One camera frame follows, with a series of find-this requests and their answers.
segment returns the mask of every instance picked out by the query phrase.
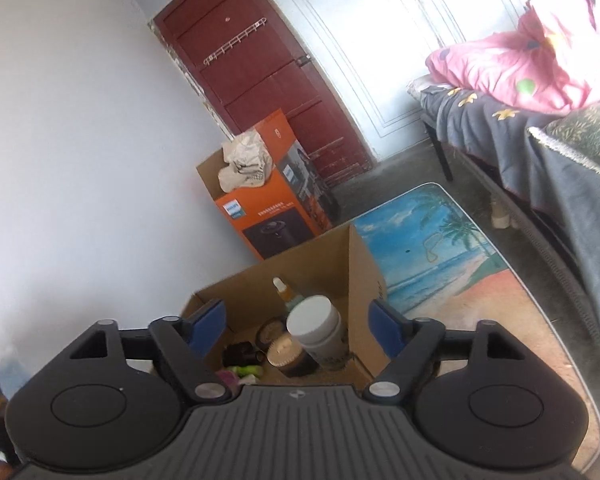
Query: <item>metal screw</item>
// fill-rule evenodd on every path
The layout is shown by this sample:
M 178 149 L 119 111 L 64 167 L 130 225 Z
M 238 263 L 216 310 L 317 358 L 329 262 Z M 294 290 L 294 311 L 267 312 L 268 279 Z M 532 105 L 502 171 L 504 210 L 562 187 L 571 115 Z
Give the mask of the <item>metal screw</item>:
M 369 391 L 376 397 L 395 397 L 400 393 L 400 386 L 389 381 L 378 381 L 369 386 Z
M 222 384 L 202 383 L 196 386 L 194 391 L 200 399 L 218 399 L 224 395 L 226 389 Z

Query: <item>cardboard box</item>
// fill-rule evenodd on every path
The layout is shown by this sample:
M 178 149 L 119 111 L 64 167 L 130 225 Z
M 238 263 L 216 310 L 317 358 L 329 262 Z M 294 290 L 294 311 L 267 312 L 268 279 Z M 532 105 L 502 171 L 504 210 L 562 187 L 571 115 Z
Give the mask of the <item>cardboard box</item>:
M 355 227 L 345 225 L 193 295 L 183 317 L 215 298 L 224 300 L 226 305 L 227 329 L 206 358 L 212 368 L 221 367 L 224 346 L 245 340 L 253 342 L 256 331 L 266 320 L 285 313 L 285 305 L 272 284 L 275 276 L 288 281 L 304 296 L 324 294 L 330 298 L 348 325 L 349 348 L 354 357 L 344 370 L 318 370 L 293 379 L 266 363 L 263 383 L 341 383 L 362 389 L 388 364 L 389 359 L 367 323 L 369 303 L 386 297 L 386 284 Z
M 222 150 L 202 162 L 198 173 L 222 214 L 264 259 L 330 229 L 337 203 L 281 110 L 254 128 L 274 163 L 264 186 L 222 191 L 218 182 L 218 171 L 226 166 Z

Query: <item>green item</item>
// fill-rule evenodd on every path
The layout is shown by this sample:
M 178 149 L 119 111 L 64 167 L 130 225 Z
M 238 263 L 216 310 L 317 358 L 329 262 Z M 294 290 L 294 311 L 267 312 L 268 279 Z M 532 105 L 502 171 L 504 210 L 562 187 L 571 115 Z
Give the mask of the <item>green item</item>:
M 521 79 L 516 83 L 516 89 L 521 94 L 533 95 L 536 91 L 536 83 L 529 78 Z
M 264 368 L 258 365 L 229 366 L 226 369 L 232 371 L 238 377 L 246 377 L 247 375 L 255 375 L 256 377 L 262 377 L 262 375 L 264 374 Z
M 541 144 L 600 174 L 600 102 L 529 132 Z

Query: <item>bed leg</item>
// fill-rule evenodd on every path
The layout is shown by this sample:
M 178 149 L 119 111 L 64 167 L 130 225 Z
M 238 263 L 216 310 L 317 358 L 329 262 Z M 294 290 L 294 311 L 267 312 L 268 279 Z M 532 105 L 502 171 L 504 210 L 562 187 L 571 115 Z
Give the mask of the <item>bed leg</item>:
M 491 195 L 491 225 L 494 229 L 506 229 L 511 225 L 509 211 L 494 194 Z
M 436 155 L 438 156 L 440 166 L 442 166 L 442 173 L 445 174 L 446 180 L 448 182 L 451 182 L 454 179 L 454 176 L 451 173 L 449 163 L 446 161 L 446 155 L 444 150 L 442 149 L 442 143 L 438 140 L 438 135 L 435 129 L 433 129 L 427 123 L 424 123 L 424 129 L 427 131 L 429 139 L 431 139 L 431 142 L 433 143 L 433 149 L 436 150 Z

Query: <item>blue gripper pad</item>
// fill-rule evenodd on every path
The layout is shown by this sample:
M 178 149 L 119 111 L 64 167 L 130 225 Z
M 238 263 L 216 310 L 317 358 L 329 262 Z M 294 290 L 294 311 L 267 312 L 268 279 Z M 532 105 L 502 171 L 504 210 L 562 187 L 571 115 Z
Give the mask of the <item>blue gripper pad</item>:
M 402 340 L 402 324 L 384 309 L 384 305 L 377 300 L 369 304 L 368 314 L 369 330 L 382 347 L 389 359 L 397 355 L 406 346 Z
M 218 342 L 226 328 L 226 307 L 224 301 L 213 300 L 194 314 L 192 329 L 187 341 L 191 351 L 200 359 L 204 358 Z

